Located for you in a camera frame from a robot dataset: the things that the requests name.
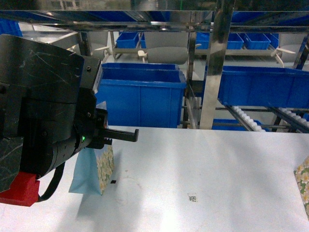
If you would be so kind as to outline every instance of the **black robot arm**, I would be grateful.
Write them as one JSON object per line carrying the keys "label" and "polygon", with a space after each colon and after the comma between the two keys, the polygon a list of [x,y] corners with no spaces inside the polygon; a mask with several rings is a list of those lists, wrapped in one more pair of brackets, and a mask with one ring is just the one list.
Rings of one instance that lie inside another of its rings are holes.
{"label": "black robot arm", "polygon": [[19,171],[40,178],[59,167],[56,183],[81,149],[137,141],[138,130],[107,129],[108,112],[96,108],[100,60],[11,35],[0,48],[0,192]]}

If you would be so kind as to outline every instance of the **metal rack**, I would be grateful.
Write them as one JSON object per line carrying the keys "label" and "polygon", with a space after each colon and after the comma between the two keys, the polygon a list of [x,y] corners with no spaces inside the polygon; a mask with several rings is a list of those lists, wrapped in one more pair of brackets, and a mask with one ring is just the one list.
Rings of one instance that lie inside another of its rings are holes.
{"label": "metal rack", "polygon": [[[22,3],[11,2],[0,4],[0,17],[77,31],[81,50],[84,50],[86,55],[90,54],[85,33],[87,31],[189,32],[184,121],[190,118],[193,128],[200,129],[211,129],[213,125],[223,62],[225,55],[231,55],[231,51],[226,50],[230,32],[309,32],[307,0],[36,0],[35,4],[28,4],[26,0]],[[263,14],[245,23],[231,23],[234,11]],[[169,13],[168,20],[158,20],[155,16],[166,12]],[[113,16],[129,20],[117,20]],[[304,19],[306,23],[296,23],[296,18]],[[201,93],[203,85],[201,82],[192,81],[194,55],[203,52],[195,51],[196,32],[210,33],[202,107],[197,94]],[[295,68],[301,69],[304,65],[308,48],[307,36],[295,61]]]}

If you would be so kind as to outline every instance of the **scratched black surface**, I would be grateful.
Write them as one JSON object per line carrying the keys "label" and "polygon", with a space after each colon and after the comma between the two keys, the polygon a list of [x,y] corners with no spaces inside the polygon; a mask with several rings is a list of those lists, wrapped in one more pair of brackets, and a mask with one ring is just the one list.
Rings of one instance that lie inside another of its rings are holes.
{"label": "scratched black surface", "polygon": [[10,188],[19,172],[23,138],[0,140],[0,192]]}

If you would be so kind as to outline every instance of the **black cable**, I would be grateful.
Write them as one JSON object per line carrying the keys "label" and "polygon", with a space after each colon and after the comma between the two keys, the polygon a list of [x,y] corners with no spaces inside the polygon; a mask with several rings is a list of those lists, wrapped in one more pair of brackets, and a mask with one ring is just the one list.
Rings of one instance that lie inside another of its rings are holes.
{"label": "black cable", "polygon": [[42,196],[39,195],[38,202],[46,201],[54,194],[62,178],[64,164],[65,162],[56,167],[52,181],[49,183],[45,193]]}

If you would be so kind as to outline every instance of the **metal pole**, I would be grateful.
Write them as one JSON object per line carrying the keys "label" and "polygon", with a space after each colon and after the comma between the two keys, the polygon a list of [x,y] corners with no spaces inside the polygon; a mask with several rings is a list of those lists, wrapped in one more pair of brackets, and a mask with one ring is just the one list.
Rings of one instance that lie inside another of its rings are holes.
{"label": "metal pole", "polygon": [[114,59],[116,59],[117,53],[114,51],[114,50],[115,50],[115,37],[114,37],[114,32],[113,32],[113,31],[110,31],[110,35],[111,35],[111,42],[112,42],[112,56],[114,57]]}
{"label": "metal pole", "polygon": [[199,126],[200,129],[212,128],[234,4],[235,0],[217,1],[210,44],[208,70],[205,78],[206,84]]}
{"label": "metal pole", "polygon": [[79,50],[82,56],[91,56],[91,43],[86,32],[79,32]]}
{"label": "metal pole", "polygon": [[300,46],[293,68],[302,70],[307,60],[308,54],[309,54],[309,34],[307,34],[307,36],[304,37],[304,40]]}

